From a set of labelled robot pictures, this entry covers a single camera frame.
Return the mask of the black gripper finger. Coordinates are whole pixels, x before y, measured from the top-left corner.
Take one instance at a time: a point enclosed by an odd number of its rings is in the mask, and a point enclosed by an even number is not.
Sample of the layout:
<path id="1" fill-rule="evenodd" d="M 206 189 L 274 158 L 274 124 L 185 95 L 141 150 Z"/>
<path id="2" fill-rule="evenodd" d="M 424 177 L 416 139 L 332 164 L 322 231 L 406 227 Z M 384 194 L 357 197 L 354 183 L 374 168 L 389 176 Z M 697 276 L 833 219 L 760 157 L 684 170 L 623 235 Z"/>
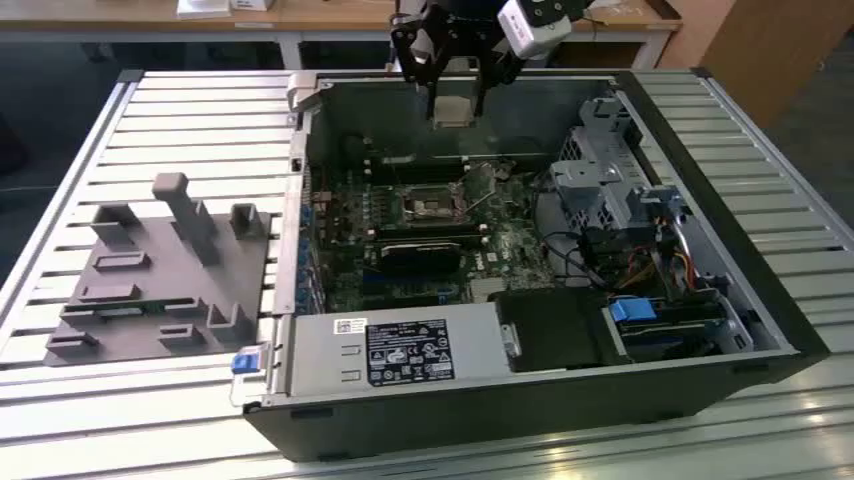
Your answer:
<path id="1" fill-rule="evenodd" d="M 521 70 L 521 59 L 516 56 L 507 42 L 495 44 L 475 42 L 471 53 L 477 60 L 473 116 L 480 117 L 487 91 L 497 85 L 507 85 L 515 81 Z"/>
<path id="2" fill-rule="evenodd" d="M 444 33 L 433 20 L 392 19 L 390 42 L 404 80 L 426 90 L 425 118 L 434 112 L 436 83 L 442 71 Z"/>

